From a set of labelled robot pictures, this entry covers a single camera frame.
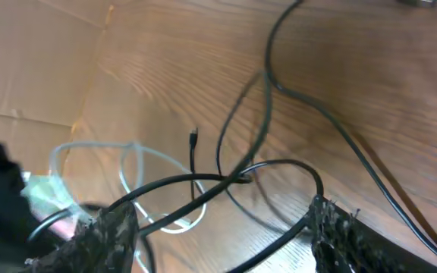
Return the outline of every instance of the black cable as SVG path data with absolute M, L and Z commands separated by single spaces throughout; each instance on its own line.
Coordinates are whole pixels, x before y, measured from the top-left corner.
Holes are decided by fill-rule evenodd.
M 155 221 L 152 224 L 149 224 L 141 229 L 141 234 L 144 236 L 147 236 L 148 234 L 151 234 L 154 231 L 157 231 L 160 228 L 163 228 L 174 221 L 177 221 L 179 218 L 184 217 L 185 215 L 191 213 L 193 210 L 199 208 L 204 203 L 210 201 L 213 197 L 219 195 L 222 191 L 227 189 L 232 183 L 237 181 L 240 177 L 240 174 L 242 170 L 247 167 L 247 165 L 250 162 L 250 159 L 257 153 L 259 150 L 259 147 L 263 143 L 264 139 L 266 138 L 266 135 L 268 133 L 269 129 L 269 122 L 271 121 L 271 113 L 272 113 L 272 97 L 271 97 L 271 90 L 269 81 L 267 80 L 267 76 L 264 74 L 264 81 L 265 81 L 265 88 L 264 88 L 264 96 L 266 100 L 266 112 L 264 114 L 263 123 L 259 129 L 258 136 L 256 138 L 255 143 L 250 147 L 249 151 L 246 153 L 246 155 L 242 158 L 242 160 L 235 166 L 234 170 L 224 179 L 222 180 L 218 185 L 214 186 L 212 189 L 207 190 L 204 194 L 197 197 L 195 200 L 191 201 L 190 203 L 186 204 L 185 206 L 182 206 L 181 208 L 177 209 L 176 211 L 172 212 L 168 216 L 159 219 L 158 221 Z M 250 88 L 252 85 L 256 82 L 258 79 L 259 74 L 256 74 L 244 87 L 241 95 L 239 96 L 234 108 L 238 108 L 239 104 L 242 102 L 242 99 L 245 97 L 245 95 L 250 91 Z M 234 114 L 234 111 L 231 112 L 231 114 L 228 116 L 228 122 L 232 119 Z M 216 177 L 216 174 L 208 174 L 209 177 Z M 188 180 L 207 180 L 207 178 L 193 178 L 193 175 L 191 176 L 191 179 Z M 161 179 L 158 184 L 170 184 L 177 182 L 176 177 L 168 177 Z M 118 207 L 123 202 L 131 201 L 132 199 L 137 198 L 138 196 L 148 193 L 150 190 L 154 190 L 150 184 L 144 185 L 126 196 L 121 197 L 116 202 L 111 204 L 108 208 L 108 212 L 112 211 L 116 207 Z
M 98 212 L 100 209 L 104 209 L 105 207 L 100 206 L 100 205 L 95 205 L 95 204 L 81 204 L 80 205 L 83 209 L 88 209 L 92 212 Z M 49 228 L 52 224 L 65 219 L 67 217 L 72 216 L 72 210 L 71 208 L 66 208 L 66 209 L 62 209 L 59 210 L 57 212 L 52 213 L 50 216 L 48 216 L 47 218 L 43 219 L 41 221 L 41 224 L 36 227 L 31 234 L 28 236 L 27 242 L 28 243 L 32 243 L 34 240 L 36 240 L 36 238 L 43 232 L 45 231 L 47 228 Z
M 195 147 L 198 140 L 198 128 L 190 133 L 190 171 L 195 174 Z M 191 200 L 195 200 L 195 181 L 190 181 Z
M 276 33 L 278 32 L 279 27 L 281 26 L 282 22 L 285 20 L 285 18 L 299 5 L 303 2 L 303 0 L 296 0 L 293 4 L 291 4 L 279 17 L 279 19 L 276 21 L 274 26 L 272 27 L 271 33 L 269 34 L 269 38 L 267 40 L 266 45 L 266 53 L 265 53 L 265 69 L 266 73 L 268 74 L 269 80 L 271 81 L 271 84 L 281 93 L 293 97 L 295 99 L 299 99 L 300 101 L 306 103 L 309 106 L 312 106 L 317 111 L 319 111 L 325 118 L 327 118 L 333 126 L 337 129 L 337 131 L 343 136 L 345 141 L 347 141 L 348 145 L 352 148 L 352 150 L 355 152 L 355 155 L 357 155 L 358 159 L 364 166 L 364 168 L 367 170 L 367 172 L 370 174 L 370 177 L 376 182 L 379 189 L 382 191 L 382 194 L 384 194 L 385 198 L 389 201 L 389 203 L 392 205 L 394 210 L 401 216 L 402 220 L 406 223 L 406 225 L 413 231 L 414 234 L 421 240 L 421 242 L 424 243 L 424 245 L 431 250 L 433 253 L 437 255 L 437 246 L 434 245 L 426 236 L 420 231 L 420 229 L 413 223 L 413 221 L 409 218 L 407 213 L 401 208 L 401 206 L 397 203 L 397 201 L 392 197 L 392 195 L 389 193 L 388 189 L 385 187 L 384 183 L 376 173 L 376 171 L 372 168 L 370 163 L 367 161 L 365 155 L 360 151 L 359 147 L 355 142 L 352 140 L 348 132 L 343 128 L 341 123 L 337 121 L 333 115 L 326 110 L 326 108 L 322 105 L 320 101 L 313 98 L 312 96 L 309 96 L 307 94 L 299 93 L 298 91 L 294 91 L 291 89 L 288 89 L 284 86 L 282 86 L 278 79 L 274 75 L 274 71 L 272 69 L 271 64 L 271 54 L 272 54 L 272 44 L 274 42 L 274 38 Z
M 274 254 L 280 248 L 282 248 L 286 243 L 293 240 L 307 225 L 308 214 L 302 217 L 289 231 L 286 231 L 281 237 L 276 241 L 272 242 L 260 253 L 257 253 L 254 257 L 248 259 L 246 262 L 242 263 L 238 267 L 228 271 L 228 273 L 242 273 L 250 270 L 254 266 L 258 265 L 269 256 Z
M 270 166 L 270 165 L 294 165 L 299 168 L 302 168 L 306 171 L 308 171 L 312 176 L 316 184 L 316 195 L 323 196 L 324 188 L 323 188 L 323 182 L 321 177 L 318 175 L 315 169 L 311 168 L 309 165 L 300 162 L 298 160 L 294 159 L 275 159 L 275 160 L 268 160 L 264 162 L 259 162 L 254 165 L 251 165 L 250 167 L 243 170 L 242 174 L 246 174 L 251 171 L 255 171 L 258 168 Z M 249 218 L 251 218 L 253 221 L 255 221 L 257 224 L 263 226 L 264 228 L 267 228 L 270 231 L 274 231 L 275 233 L 284 234 L 287 232 L 287 230 L 282 230 L 281 228 L 274 227 L 268 223 L 265 223 L 263 220 L 257 218 L 252 212 L 249 212 L 247 209 L 245 209 L 232 195 L 230 192 L 226 191 L 228 194 L 228 197 L 231 199 L 231 201 Z
M 244 87 L 244 90 L 239 95 L 239 97 L 237 98 L 237 101 L 235 102 L 234 106 L 232 107 L 232 110 L 228 113 L 227 119 L 225 120 L 225 123 L 222 126 L 222 129 L 220 130 L 220 135 L 218 136 L 218 144 L 217 144 L 217 148 L 215 150 L 215 163 L 217 164 L 218 174 L 220 174 L 220 175 L 222 175 L 222 169 L 220 166 L 220 148 L 222 147 L 222 141 L 224 139 L 225 132 L 227 131 L 228 125 L 231 123 L 232 118 L 235 115 L 235 112 L 239 109 L 239 106 L 241 105 L 242 100 L 245 98 L 245 96 L 247 95 L 247 92 L 250 90 L 252 85 L 256 82 L 258 77 L 259 77 L 259 74 L 255 74 L 253 76 L 253 78 L 246 84 L 246 86 Z
M 146 251 L 146 261 L 148 264 L 148 271 L 150 273 L 156 273 L 156 259 L 155 253 L 152 251 L 151 243 L 146 236 L 140 236 L 143 242 L 143 248 Z
M 259 194 L 263 197 L 264 203 L 269 208 L 269 210 L 283 223 L 285 223 L 289 228 L 291 228 L 294 223 L 286 216 L 282 214 L 282 212 L 279 211 L 271 202 L 269 199 L 266 190 L 264 189 L 263 185 L 261 184 L 261 181 L 259 180 L 259 174 L 258 171 L 254 170 L 253 175 L 254 177 L 254 183 L 259 191 Z

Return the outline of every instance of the cardboard box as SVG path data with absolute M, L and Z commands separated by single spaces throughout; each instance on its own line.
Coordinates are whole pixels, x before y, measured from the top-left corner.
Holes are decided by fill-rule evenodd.
M 45 174 L 71 140 L 93 73 L 109 0 L 0 0 L 0 141 Z

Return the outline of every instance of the white cable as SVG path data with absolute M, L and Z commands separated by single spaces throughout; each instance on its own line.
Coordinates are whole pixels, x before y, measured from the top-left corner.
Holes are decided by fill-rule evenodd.
M 139 143 L 101 143 L 101 142 L 95 142 L 95 141 L 78 141 L 73 143 L 64 143 L 60 146 L 53 149 L 52 153 L 50 154 L 49 159 L 49 176 L 50 179 L 56 179 L 57 181 L 54 181 L 54 183 L 50 183 L 54 187 L 55 195 L 57 196 L 57 199 L 60 199 L 59 197 L 63 199 L 72 199 L 75 202 L 75 198 L 67 191 L 67 187 L 64 185 L 64 181 L 61 178 L 60 175 L 60 160 L 59 155 L 60 152 L 63 149 L 70 149 L 70 148 L 81 148 L 81 147 L 89 147 L 89 148 L 116 148 L 116 149 L 123 149 L 123 152 L 121 154 L 121 160 L 120 160 L 120 168 L 119 168 L 119 178 L 121 180 L 121 184 L 123 188 L 126 190 L 126 193 L 130 193 L 130 189 L 127 183 L 127 178 L 124 174 L 124 160 L 127 157 L 127 154 L 131 149 L 133 149 L 136 152 L 137 155 L 137 179 L 136 179 L 136 189 L 143 186 L 144 181 L 144 156 L 143 152 L 148 152 L 152 155 L 158 156 L 160 158 L 163 158 L 164 160 L 171 162 L 176 167 L 180 168 L 184 173 L 190 174 L 191 171 L 186 169 L 180 162 L 176 161 L 172 157 L 165 155 L 162 152 L 156 151 L 154 149 L 141 146 Z M 204 193 L 206 192 L 206 188 L 202 185 L 201 181 L 195 180 L 196 185 L 199 187 L 200 192 Z M 138 203 L 138 201 L 134 201 L 134 205 L 136 208 L 140 211 L 140 213 L 143 215 L 143 219 L 147 220 L 149 223 L 154 223 L 153 215 L 149 215 L 146 210 Z M 90 215 L 85 212 L 82 207 L 80 206 L 71 206 L 71 208 L 75 208 L 76 213 L 84 214 L 88 218 L 90 218 Z M 179 219 L 174 222 L 174 224 L 180 226 L 179 229 L 168 229 L 168 228 L 161 228 L 160 230 L 168 233 L 168 234 L 181 234 L 186 231 L 189 231 L 190 229 L 194 228 L 200 221 L 202 221 L 203 217 L 205 216 L 206 212 L 206 204 L 202 205 L 202 209 L 200 212 L 200 215 L 198 218 L 189 224 L 188 219 Z M 138 264 L 140 267 L 145 271 L 148 272 L 146 266 L 144 265 L 143 261 L 140 258 L 140 251 L 137 249 L 134 252 L 134 257 L 138 261 Z

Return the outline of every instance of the electrical cord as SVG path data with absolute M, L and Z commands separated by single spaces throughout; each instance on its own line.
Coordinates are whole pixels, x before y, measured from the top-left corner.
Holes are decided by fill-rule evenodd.
M 259 129 L 258 136 L 256 138 L 256 141 L 254 144 L 250 147 L 249 151 L 246 153 L 246 155 L 242 158 L 242 160 L 235 166 L 234 170 L 224 179 L 222 180 L 218 185 L 214 186 L 210 190 L 206 191 L 201 196 L 198 196 L 195 200 L 191 201 L 190 203 L 186 204 L 185 206 L 182 206 L 181 208 L 177 209 L 176 211 L 172 212 L 170 215 L 152 223 L 148 226 L 145 226 L 141 229 L 141 233 L 146 236 L 148 234 L 151 234 L 153 231 L 158 230 L 159 228 L 162 228 L 173 221 L 178 220 L 179 218 L 184 217 L 185 215 L 191 213 L 193 210 L 204 204 L 205 202 L 210 201 L 213 197 L 219 195 L 223 190 L 225 190 L 228 186 L 230 186 L 232 183 L 237 181 L 240 178 L 241 171 L 247 167 L 247 165 L 250 162 L 250 159 L 257 153 L 259 150 L 259 147 L 263 143 L 263 141 L 266 138 L 266 134 L 269 130 L 269 122 L 271 121 L 271 114 L 272 114 L 272 97 L 271 97 L 271 89 L 269 85 L 269 81 L 267 79 L 267 76 L 263 74 L 264 81 L 265 81 L 265 88 L 264 88 L 264 96 L 266 100 L 266 112 L 264 114 L 263 123 Z M 238 101 L 241 101 L 243 97 L 249 92 L 250 87 L 256 82 L 259 75 L 255 75 L 244 87 Z M 169 182 L 168 178 L 164 178 L 162 180 L 159 180 L 158 182 L 164 183 Z M 147 188 L 146 192 L 143 192 L 146 186 L 149 186 L 149 184 L 146 184 L 133 192 L 127 194 L 126 196 L 121 197 L 116 202 L 111 204 L 108 208 L 108 211 L 112 211 L 116 207 L 118 207 L 123 202 L 131 201 L 132 199 L 137 198 L 138 196 L 149 192 L 149 188 Z
M 149 242 L 148 238 L 146 236 L 140 236 L 140 239 L 143 243 L 144 251 L 146 252 L 146 261 L 147 265 L 145 266 L 141 259 L 138 259 L 138 263 L 140 264 L 141 268 L 145 272 L 156 272 L 156 259 L 155 259 L 155 253 L 152 251 L 151 243 Z
M 382 194 L 385 196 L 385 198 L 388 200 L 388 202 L 391 204 L 391 206 L 394 208 L 394 210 L 401 216 L 402 220 L 406 223 L 406 225 L 413 231 L 413 233 L 419 238 L 421 242 L 424 243 L 424 245 L 431 250 L 433 253 L 437 255 L 437 246 L 433 244 L 421 231 L 420 229 L 413 223 L 413 221 L 409 218 L 407 213 L 401 208 L 401 206 L 397 203 L 397 201 L 394 199 L 394 197 L 389 193 L 387 187 L 385 187 L 384 183 L 376 173 L 376 171 L 373 169 L 373 167 L 370 165 L 368 160 L 366 159 L 365 155 L 360 151 L 359 147 L 355 142 L 352 140 L 351 136 L 348 134 L 348 132 L 344 129 L 344 127 L 341 125 L 341 123 L 333 117 L 333 115 L 326 110 L 326 108 L 322 105 L 320 101 L 313 98 L 312 96 L 309 96 L 304 93 L 299 93 L 298 91 L 294 91 L 291 89 L 288 89 L 284 86 L 282 86 L 278 79 L 276 78 L 274 71 L 272 69 L 271 64 L 271 54 L 272 54 L 272 45 L 274 42 L 274 38 L 276 33 L 278 32 L 279 27 L 283 23 L 283 21 L 286 19 L 286 17 L 299 5 L 303 3 L 303 0 L 296 0 L 291 4 L 279 17 L 279 19 L 275 22 L 274 26 L 272 27 L 272 30 L 269 34 L 269 38 L 267 40 L 266 44 L 266 53 L 264 58 L 264 65 L 266 69 L 266 73 L 268 75 L 269 80 L 271 81 L 271 84 L 280 92 L 287 96 L 293 97 L 295 99 L 299 99 L 300 101 L 306 103 L 307 105 L 315 108 L 317 111 L 319 111 L 325 118 L 327 118 L 332 125 L 337 129 L 337 131 L 343 136 L 345 141 L 348 143 L 348 145 L 352 148 L 352 150 L 355 152 L 355 155 L 357 155 L 358 159 L 364 166 L 364 168 L 369 173 L 370 177 L 375 181 L 379 189 L 381 190 Z
M 286 231 L 281 237 L 276 241 L 272 242 L 260 253 L 256 254 L 252 258 L 248 259 L 246 262 L 242 263 L 238 267 L 228 271 L 228 273 L 242 273 L 250 270 L 254 266 L 258 265 L 269 256 L 274 254 L 276 251 L 281 249 L 286 243 L 293 240 L 307 225 L 307 219 L 309 215 L 303 216 L 293 227 Z
M 172 163 L 177 168 L 180 168 L 184 173 L 190 173 L 180 162 L 176 161 L 175 159 L 163 154 L 162 152 L 156 151 L 154 149 L 141 146 L 139 143 L 101 143 L 101 142 L 93 142 L 93 141 L 80 141 L 80 142 L 72 142 L 72 143 L 64 143 L 58 147 L 56 147 L 52 154 L 50 155 L 50 166 L 49 166 L 49 173 L 50 177 L 53 179 L 57 179 L 60 183 L 53 183 L 52 185 L 61 185 L 60 187 L 55 188 L 55 192 L 58 194 L 65 195 L 64 198 L 70 198 L 75 200 L 73 196 L 70 196 L 68 194 L 68 191 L 66 190 L 66 187 L 63 186 L 63 179 L 60 176 L 60 161 L 58 159 L 58 155 L 61 153 L 63 149 L 71 149 L 71 148 L 114 148 L 114 149 L 123 149 L 123 152 L 121 154 L 120 158 L 120 169 L 119 169 L 119 177 L 121 180 L 121 184 L 124 188 L 124 190 L 129 193 L 130 189 L 128 186 L 127 178 L 124 174 L 124 160 L 126 159 L 129 151 L 134 150 L 137 154 L 137 181 L 136 181 L 136 188 L 141 187 L 143 185 L 144 180 L 144 158 L 143 158 L 143 152 L 147 152 L 149 154 L 158 156 L 160 158 L 163 158 L 164 160 Z M 198 189 L 200 192 L 205 192 L 206 188 L 202 185 L 202 183 L 197 180 L 195 181 L 196 185 L 198 186 Z M 137 207 L 137 209 L 140 211 L 140 213 L 150 222 L 153 223 L 154 220 L 149 217 L 146 210 L 141 206 L 141 204 L 138 203 L 138 201 L 134 201 L 134 205 Z M 72 209 L 75 210 L 74 213 L 83 213 L 85 214 L 85 211 L 82 209 L 79 209 L 79 206 L 73 206 Z M 180 226 L 180 229 L 168 229 L 168 228 L 161 228 L 161 231 L 168 233 L 168 234 L 180 234 L 183 232 L 186 232 L 190 230 L 191 228 L 195 227 L 204 217 L 206 212 L 206 204 L 203 204 L 202 211 L 200 212 L 199 217 L 193 221 L 192 223 L 189 223 L 187 219 L 180 219 L 175 221 L 174 223 L 178 226 Z
M 190 171 L 195 174 L 195 147 L 198 140 L 198 128 L 190 133 Z M 195 200 L 195 181 L 190 181 L 190 195 L 192 201 Z
M 232 110 L 230 111 L 230 113 L 228 114 L 227 119 L 225 120 L 225 123 L 220 131 L 220 134 L 218 135 L 218 141 L 217 141 L 217 147 L 215 149 L 215 164 L 217 166 L 217 171 L 219 175 L 222 175 L 222 167 L 220 164 L 220 151 L 222 148 L 222 142 L 224 140 L 224 136 L 225 133 L 227 132 L 227 128 L 228 125 L 230 124 L 232 118 L 235 115 L 235 112 L 238 110 L 239 105 L 242 103 L 242 100 L 244 99 L 245 95 L 247 93 L 246 92 L 242 92 L 239 95 L 239 98 L 237 99 L 237 101 L 235 102 L 234 106 L 232 107 Z M 274 227 L 266 222 L 264 222 L 263 220 L 257 218 L 253 213 L 249 212 L 248 210 L 246 210 L 232 195 L 230 190 L 228 190 L 228 188 L 225 189 L 225 194 L 227 194 L 227 196 L 231 199 L 231 201 L 250 219 L 252 219 L 253 221 L 255 221 L 257 224 L 271 230 L 274 231 L 276 233 L 280 233 L 283 234 L 285 231 L 283 231 L 282 229 L 278 228 L 278 227 Z M 281 219 L 285 219 L 285 217 L 283 215 L 281 215 L 281 213 L 279 213 Z
M 316 184 L 316 195 L 323 196 L 324 188 L 323 188 L 323 182 L 321 177 L 318 175 L 316 170 L 314 168 L 311 168 L 309 165 L 300 162 L 298 160 L 294 159 L 274 159 L 274 160 L 268 160 L 264 162 L 259 162 L 254 165 L 251 165 L 250 167 L 243 170 L 242 174 L 246 174 L 251 171 L 255 171 L 258 168 L 263 168 L 266 166 L 271 165 L 293 165 L 297 166 L 299 168 L 302 168 L 309 172 L 311 176 L 313 177 L 315 184 Z M 231 199 L 231 201 L 249 218 L 251 218 L 253 221 L 255 221 L 257 224 L 267 228 L 270 231 L 274 231 L 275 233 L 279 234 L 285 234 L 288 231 L 283 231 L 282 229 L 278 227 L 271 226 L 268 223 L 265 223 L 263 220 L 257 218 L 253 213 L 249 212 L 247 209 L 245 209 L 230 193 L 228 193 L 228 197 Z
M 104 206 L 101 206 L 101 205 L 95 205 L 95 204 L 89 204 L 89 203 L 84 203 L 84 204 L 81 204 L 80 206 L 82 206 L 84 209 L 90 210 L 92 212 L 98 212 L 99 210 L 105 208 Z M 43 219 L 41 224 L 38 227 L 36 227 L 35 230 L 33 230 L 31 232 L 31 234 L 27 238 L 27 242 L 28 243 L 34 242 L 44 230 L 46 230 L 47 228 L 52 226 L 54 223 L 56 223 L 62 219 L 65 219 L 67 217 L 71 217 L 73 214 L 74 213 L 73 213 L 73 210 L 71 208 L 62 209 L 58 212 L 52 213 L 51 215 L 49 215 L 48 217 Z

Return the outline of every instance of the wooden floor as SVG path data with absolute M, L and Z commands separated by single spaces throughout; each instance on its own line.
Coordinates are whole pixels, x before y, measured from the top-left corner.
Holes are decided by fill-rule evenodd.
M 139 140 L 187 166 L 187 138 L 197 126 L 197 170 L 216 172 L 219 130 L 241 87 L 263 68 L 266 38 L 290 3 L 115 1 L 74 140 Z M 338 113 L 397 192 L 395 198 L 437 236 L 437 8 L 413 9 L 390 0 L 308 0 L 281 28 L 272 63 L 285 86 L 321 99 Z M 263 114 L 260 90 L 258 83 L 231 124 L 222 154 L 225 170 L 253 139 Z M 301 102 L 276 91 L 273 97 L 269 135 L 257 160 L 308 162 L 322 176 L 329 199 L 350 212 L 361 209 L 361 221 L 437 265 L 333 126 Z M 65 175 L 80 200 L 110 203 L 124 194 L 117 166 L 116 151 L 75 149 Z M 146 157 L 146 181 L 177 173 Z M 307 210 L 314 186 L 302 171 L 265 169 L 260 179 L 272 203 L 292 221 Z M 188 201 L 188 187 L 170 186 L 140 201 L 154 212 L 170 212 Z M 257 188 L 234 186 L 232 192 L 258 216 L 284 227 Z M 192 231 L 155 233 L 151 241 L 160 272 L 217 272 L 233 268 L 276 237 L 220 196 Z M 289 243 L 254 271 L 314 272 L 305 242 Z

